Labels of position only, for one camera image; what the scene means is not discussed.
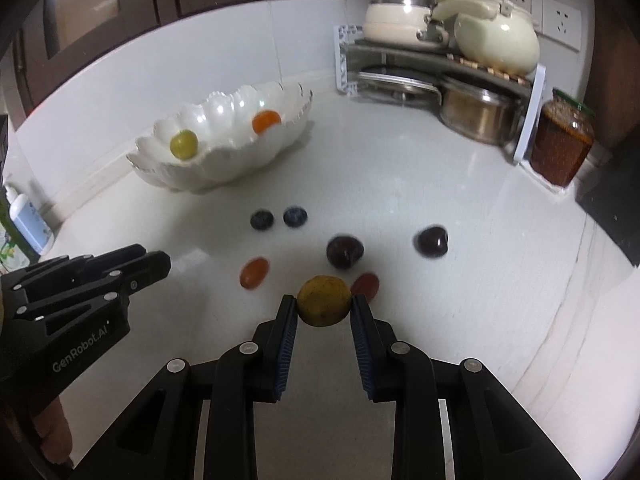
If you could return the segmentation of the person's left hand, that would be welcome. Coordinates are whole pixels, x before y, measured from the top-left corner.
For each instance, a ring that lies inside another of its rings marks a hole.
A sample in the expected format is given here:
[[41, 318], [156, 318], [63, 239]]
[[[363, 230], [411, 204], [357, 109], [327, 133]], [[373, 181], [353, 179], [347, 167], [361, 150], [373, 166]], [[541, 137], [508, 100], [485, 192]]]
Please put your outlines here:
[[73, 449], [73, 437], [61, 400], [55, 398], [32, 423], [40, 437], [43, 456], [52, 464], [66, 463]]

